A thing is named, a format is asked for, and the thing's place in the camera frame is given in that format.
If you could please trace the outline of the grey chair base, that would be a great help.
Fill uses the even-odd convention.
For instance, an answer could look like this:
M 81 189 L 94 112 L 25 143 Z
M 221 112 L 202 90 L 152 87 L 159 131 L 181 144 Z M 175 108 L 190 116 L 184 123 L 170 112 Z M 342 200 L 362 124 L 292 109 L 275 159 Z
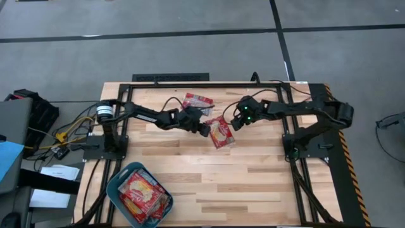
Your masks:
M 380 120 L 377 120 L 375 122 L 375 137 L 377 140 L 377 143 L 379 145 L 379 147 L 382 149 L 382 151 L 388 155 L 390 158 L 392 158 L 393 160 L 405 164 L 405 160 L 400 160 L 398 158 L 396 158 L 395 156 L 393 156 L 392 154 L 390 154 L 383 146 L 380 137 L 379 137 L 379 130 L 382 129 L 387 129 L 388 127 L 390 127 L 391 125 L 400 125 L 404 130 L 405 130 L 405 111 L 401 112 L 401 113 L 396 113 L 396 114 L 391 114 L 389 116 L 383 117 Z

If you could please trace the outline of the black power adapter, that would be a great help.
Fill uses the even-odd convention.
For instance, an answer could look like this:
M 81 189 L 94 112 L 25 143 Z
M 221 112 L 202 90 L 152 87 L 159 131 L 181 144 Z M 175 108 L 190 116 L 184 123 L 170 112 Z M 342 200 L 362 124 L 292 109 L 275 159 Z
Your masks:
M 69 152 L 69 148 L 67 147 L 58 147 L 58 148 L 54 148 L 54 157 L 57 160 L 62 160 Z

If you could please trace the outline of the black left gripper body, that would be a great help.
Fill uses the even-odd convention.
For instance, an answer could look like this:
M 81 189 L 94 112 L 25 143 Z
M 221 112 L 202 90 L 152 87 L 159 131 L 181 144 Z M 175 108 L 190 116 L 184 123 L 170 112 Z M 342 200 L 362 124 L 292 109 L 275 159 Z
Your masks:
M 188 106 L 183 110 L 178 108 L 170 110 L 171 129 L 182 129 L 188 132 L 201 132 L 204 128 L 201 123 L 202 111 L 199 108 Z

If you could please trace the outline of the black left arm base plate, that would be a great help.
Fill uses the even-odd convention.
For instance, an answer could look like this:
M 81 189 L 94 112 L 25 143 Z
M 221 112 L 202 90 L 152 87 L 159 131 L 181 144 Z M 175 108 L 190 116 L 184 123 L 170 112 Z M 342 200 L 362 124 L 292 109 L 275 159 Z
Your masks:
M 118 141 L 118 148 L 114 151 L 105 148 L 104 136 L 89 136 L 85 144 L 84 160 L 121 160 L 126 157 L 128 149 L 128 136 L 121 137 Z

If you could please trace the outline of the teal plastic basket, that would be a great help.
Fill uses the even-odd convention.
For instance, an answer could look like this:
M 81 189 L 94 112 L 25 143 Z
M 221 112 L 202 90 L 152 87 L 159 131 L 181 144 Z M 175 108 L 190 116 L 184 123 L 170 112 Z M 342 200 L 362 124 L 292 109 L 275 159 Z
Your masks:
M 123 170 L 119 171 L 112 179 L 109 181 L 107 188 L 106 188 L 106 194 L 110 201 L 116 206 L 117 210 L 121 212 L 121 214 L 126 218 L 126 220 L 129 222 L 129 224 L 133 228 L 157 228 L 159 223 L 170 213 L 172 207 L 173 207 L 173 197 L 171 196 L 171 200 L 169 202 L 169 205 L 166 207 L 165 213 L 163 215 L 162 219 L 156 219 L 156 218 L 151 218 L 147 215 L 147 220 L 143 224 L 139 224 L 136 219 L 133 218 L 132 214 L 129 212 L 129 210 L 126 208 L 126 206 L 123 204 L 121 201 L 118 191 L 118 187 L 124 183 L 124 181 L 137 172 L 139 175 L 143 176 L 145 180 L 147 180 L 150 184 L 152 184 L 154 187 L 156 187 L 159 191 L 164 193 L 167 191 L 158 181 L 157 179 L 147 170 L 143 164 L 139 162 L 133 162 L 124 167 Z

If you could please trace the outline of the blue sheet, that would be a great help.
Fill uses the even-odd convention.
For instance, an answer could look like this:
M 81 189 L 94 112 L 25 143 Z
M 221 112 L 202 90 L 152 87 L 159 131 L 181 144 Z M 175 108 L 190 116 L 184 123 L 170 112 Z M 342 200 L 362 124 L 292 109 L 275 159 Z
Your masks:
M 4 179 L 14 161 L 22 152 L 24 146 L 9 141 L 0 141 L 0 181 Z

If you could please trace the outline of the black aluminium table frame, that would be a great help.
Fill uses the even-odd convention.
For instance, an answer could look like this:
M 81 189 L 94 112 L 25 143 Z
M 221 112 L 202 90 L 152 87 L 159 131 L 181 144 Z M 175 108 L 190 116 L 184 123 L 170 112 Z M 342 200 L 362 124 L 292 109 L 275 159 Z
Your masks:
M 230 103 L 264 87 L 242 83 L 225 85 L 184 82 L 174 88 L 135 88 L 132 101 L 160 110 L 170 97 L 180 100 L 193 93 L 214 101 L 206 120 L 219 117 Z M 142 163 L 172 194 L 174 205 L 161 221 L 163 227 L 299 225 L 299 212 L 290 165 L 284 159 L 282 120 L 260 121 L 232 134 L 235 142 L 216 149 L 210 137 L 182 130 L 164 131 L 155 125 L 131 118 L 127 135 L 129 148 L 122 162 Z M 311 185 L 328 212 L 342 221 L 329 167 L 318 158 L 307 158 Z M 105 161 L 94 170 L 87 199 L 84 194 L 96 161 L 84 166 L 75 204 L 75 222 L 82 218 L 99 195 Z

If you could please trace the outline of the white paper sheet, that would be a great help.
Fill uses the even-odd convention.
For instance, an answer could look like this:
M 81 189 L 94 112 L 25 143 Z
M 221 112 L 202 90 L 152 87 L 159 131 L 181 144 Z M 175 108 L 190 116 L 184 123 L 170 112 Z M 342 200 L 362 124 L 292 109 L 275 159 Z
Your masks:
M 30 199 L 31 208 L 66 208 L 70 200 L 69 194 L 34 189 Z
M 40 172 L 44 175 L 74 181 L 77 178 L 80 169 L 64 165 L 53 165 L 52 167 L 43 167 Z

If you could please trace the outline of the grey case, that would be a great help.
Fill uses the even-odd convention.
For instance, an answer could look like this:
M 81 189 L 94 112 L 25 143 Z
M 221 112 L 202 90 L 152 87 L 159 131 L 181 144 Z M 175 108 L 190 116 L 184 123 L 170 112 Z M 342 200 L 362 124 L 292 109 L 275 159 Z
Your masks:
M 25 145 L 31 107 L 31 98 L 0 102 L 0 141 Z M 12 164 L 4 179 L 0 181 L 0 194 L 11 192 L 17 187 L 22 152 Z

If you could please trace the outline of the black crate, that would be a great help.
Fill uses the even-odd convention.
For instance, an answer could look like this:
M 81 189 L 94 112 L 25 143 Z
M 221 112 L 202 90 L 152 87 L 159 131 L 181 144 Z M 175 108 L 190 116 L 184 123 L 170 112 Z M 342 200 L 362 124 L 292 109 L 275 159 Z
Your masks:
M 15 90 L 13 94 L 8 94 L 4 101 L 16 99 L 31 98 L 32 107 L 29 115 L 29 129 L 26 136 L 25 145 L 28 147 L 39 146 L 45 138 L 45 132 L 48 133 L 57 118 L 59 117 L 59 108 L 53 106 L 49 101 L 41 98 L 37 92 L 27 89 Z

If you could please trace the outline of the black floor vent grille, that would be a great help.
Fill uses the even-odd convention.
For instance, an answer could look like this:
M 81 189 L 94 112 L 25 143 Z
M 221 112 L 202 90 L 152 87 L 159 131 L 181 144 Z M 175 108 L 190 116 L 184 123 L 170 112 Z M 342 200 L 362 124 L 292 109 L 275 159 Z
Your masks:
M 148 73 L 133 74 L 132 82 L 210 81 L 209 73 Z

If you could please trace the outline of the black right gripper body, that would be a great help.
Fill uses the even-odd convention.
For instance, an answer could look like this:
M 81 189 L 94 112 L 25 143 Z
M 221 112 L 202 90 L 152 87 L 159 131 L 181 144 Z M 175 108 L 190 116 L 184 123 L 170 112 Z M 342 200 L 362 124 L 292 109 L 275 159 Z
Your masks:
M 234 117 L 245 120 L 245 124 L 252 124 L 261 119 L 268 119 L 266 114 L 265 102 L 254 100 L 249 106 L 239 106 L 236 109 L 239 113 Z

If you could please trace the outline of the black panel with hazard stripe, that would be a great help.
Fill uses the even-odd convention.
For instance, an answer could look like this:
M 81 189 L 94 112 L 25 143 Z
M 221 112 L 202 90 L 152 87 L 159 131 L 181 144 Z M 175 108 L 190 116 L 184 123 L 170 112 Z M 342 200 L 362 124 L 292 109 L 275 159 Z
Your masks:
M 347 225 L 369 227 L 371 221 L 344 133 L 341 130 L 329 130 L 322 136 L 326 143 L 333 146 L 328 150 L 329 167 L 343 222 Z

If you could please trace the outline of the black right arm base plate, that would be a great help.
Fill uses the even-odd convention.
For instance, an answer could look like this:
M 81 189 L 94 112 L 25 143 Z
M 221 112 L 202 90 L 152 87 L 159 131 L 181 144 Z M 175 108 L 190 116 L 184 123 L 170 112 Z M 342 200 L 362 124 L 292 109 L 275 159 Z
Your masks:
M 286 157 L 291 160 L 325 158 L 328 156 L 328 149 L 333 147 L 324 142 L 323 136 L 316 136 L 309 141 L 298 141 L 293 134 L 284 134 L 282 143 Z

